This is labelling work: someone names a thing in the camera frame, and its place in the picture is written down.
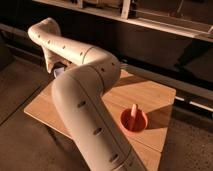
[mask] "concrete floor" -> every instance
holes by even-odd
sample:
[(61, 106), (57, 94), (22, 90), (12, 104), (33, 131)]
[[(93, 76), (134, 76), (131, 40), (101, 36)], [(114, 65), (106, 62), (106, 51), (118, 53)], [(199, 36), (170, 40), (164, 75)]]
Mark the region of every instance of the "concrete floor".
[[(0, 171), (88, 171), (75, 144), (23, 108), (52, 78), (26, 61), (0, 72)], [(174, 107), (159, 170), (212, 171), (213, 121)]]

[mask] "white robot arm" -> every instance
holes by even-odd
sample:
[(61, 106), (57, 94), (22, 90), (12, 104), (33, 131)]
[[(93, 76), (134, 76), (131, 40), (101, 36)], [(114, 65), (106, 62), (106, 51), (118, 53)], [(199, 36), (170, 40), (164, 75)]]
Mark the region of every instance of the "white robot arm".
[(28, 34), (43, 48), (48, 72), (62, 57), (79, 66), (54, 80), (52, 96), (90, 169), (146, 170), (101, 99), (120, 77), (116, 57), (98, 47), (61, 37), (58, 24), (51, 18), (30, 27)]

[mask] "shelf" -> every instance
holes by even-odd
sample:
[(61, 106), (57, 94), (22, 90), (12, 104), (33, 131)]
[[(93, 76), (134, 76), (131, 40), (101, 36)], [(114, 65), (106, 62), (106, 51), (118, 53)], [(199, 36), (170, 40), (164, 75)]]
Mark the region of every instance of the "shelf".
[(34, 0), (35, 2), (40, 2), (44, 4), (54, 5), (70, 10), (75, 10), (87, 14), (92, 14), (104, 18), (109, 18), (113, 20), (117, 20), (120, 22), (138, 25), (150, 29), (155, 29), (163, 32), (168, 32), (172, 34), (177, 34), (185, 37), (190, 38), (196, 38), (208, 42), (213, 42), (213, 36), (209, 34), (208, 28), (211, 28), (210, 25), (205, 24), (197, 24), (190, 21), (183, 21), (180, 20), (177, 21), (177, 19), (169, 19), (169, 17), (159, 17), (154, 15), (144, 15), (145, 18), (135, 18), (135, 19), (125, 19), (122, 18), (123, 14), (120, 14), (119, 9), (113, 9), (113, 8), (93, 8), (93, 7), (84, 7), (80, 8), (78, 4), (73, 4), (68, 1), (62, 1), (62, 0)]

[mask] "red bowl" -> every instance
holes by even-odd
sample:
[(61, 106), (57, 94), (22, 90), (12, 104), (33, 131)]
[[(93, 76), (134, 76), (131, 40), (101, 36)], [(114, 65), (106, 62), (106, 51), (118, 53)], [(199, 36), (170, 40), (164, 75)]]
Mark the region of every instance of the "red bowl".
[(129, 127), (131, 124), (130, 122), (132, 122), (131, 120), (131, 109), (125, 109), (121, 114), (121, 125), (123, 128), (130, 132), (139, 133), (143, 131), (148, 125), (148, 118), (146, 114), (140, 109), (138, 109), (135, 121), (133, 121), (134, 125), (132, 126), (132, 130), (130, 130)]

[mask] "wooden tabletop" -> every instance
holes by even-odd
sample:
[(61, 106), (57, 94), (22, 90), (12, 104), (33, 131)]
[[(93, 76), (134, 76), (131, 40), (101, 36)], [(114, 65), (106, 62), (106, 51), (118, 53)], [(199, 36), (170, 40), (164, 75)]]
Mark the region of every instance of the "wooden tabletop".
[[(51, 97), (50, 83), (24, 112), (72, 139), (61, 121)], [(124, 131), (147, 170), (156, 171), (164, 147), (170, 121), (175, 89), (143, 79), (122, 70), (118, 83), (103, 100), (118, 125), (122, 111), (138, 104), (148, 117), (148, 127), (140, 133)]]

